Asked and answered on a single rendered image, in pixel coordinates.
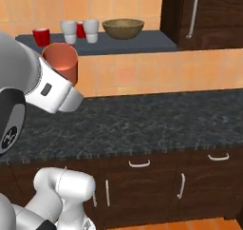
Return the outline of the brown wooden bowl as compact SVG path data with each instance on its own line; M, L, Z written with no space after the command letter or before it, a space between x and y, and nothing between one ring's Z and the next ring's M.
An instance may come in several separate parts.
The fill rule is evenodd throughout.
M129 40L140 34L144 22L139 19L120 18L103 21L102 26L110 37L117 40Z

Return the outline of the red cup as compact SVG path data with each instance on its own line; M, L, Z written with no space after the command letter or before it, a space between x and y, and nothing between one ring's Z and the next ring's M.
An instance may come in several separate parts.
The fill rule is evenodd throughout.
M85 38L84 24L82 22L77 23L77 36L79 38Z
M32 31L38 47L46 47L50 43L49 29L34 29Z

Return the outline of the white cup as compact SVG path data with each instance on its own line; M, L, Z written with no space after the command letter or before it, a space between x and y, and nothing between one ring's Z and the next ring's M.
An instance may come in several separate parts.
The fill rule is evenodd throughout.
M99 21L96 19L88 19L83 21L86 41L89 44L95 44L98 41Z
M73 20L64 20L60 22L60 27L65 41L70 45L74 45L77 41L77 22Z

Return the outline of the orange cup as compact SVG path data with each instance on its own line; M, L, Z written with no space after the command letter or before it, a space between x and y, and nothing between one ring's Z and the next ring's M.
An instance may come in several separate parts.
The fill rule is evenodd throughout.
M53 43L42 51L45 60L73 85L78 82L78 53L67 43Z

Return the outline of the dark wood drawer front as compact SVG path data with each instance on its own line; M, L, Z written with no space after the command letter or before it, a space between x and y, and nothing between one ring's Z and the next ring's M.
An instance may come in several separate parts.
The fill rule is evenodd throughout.
M144 168L132 168L128 164L128 161L130 161L131 163L146 163L147 160L150 160L151 164ZM175 170L178 166L178 161L179 153L171 152L99 159L98 165L103 173L108 174L146 170Z
M213 162L209 160L208 154L212 157L224 157L230 154L230 159L224 162ZM192 167L209 167L215 170L238 169L243 167L243 147L218 148L194 151L189 163Z

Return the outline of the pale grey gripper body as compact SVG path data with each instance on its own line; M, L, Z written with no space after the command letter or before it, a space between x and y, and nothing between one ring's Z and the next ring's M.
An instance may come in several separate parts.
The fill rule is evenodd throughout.
M73 87L58 110L61 112L73 112L78 109L83 99L83 94Z

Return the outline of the dark wood tall cabinet door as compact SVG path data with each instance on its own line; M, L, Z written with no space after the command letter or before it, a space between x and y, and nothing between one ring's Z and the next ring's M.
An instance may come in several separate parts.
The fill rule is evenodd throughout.
M162 0L160 30L179 48L243 48L243 0L198 0L194 34L187 39L193 4Z

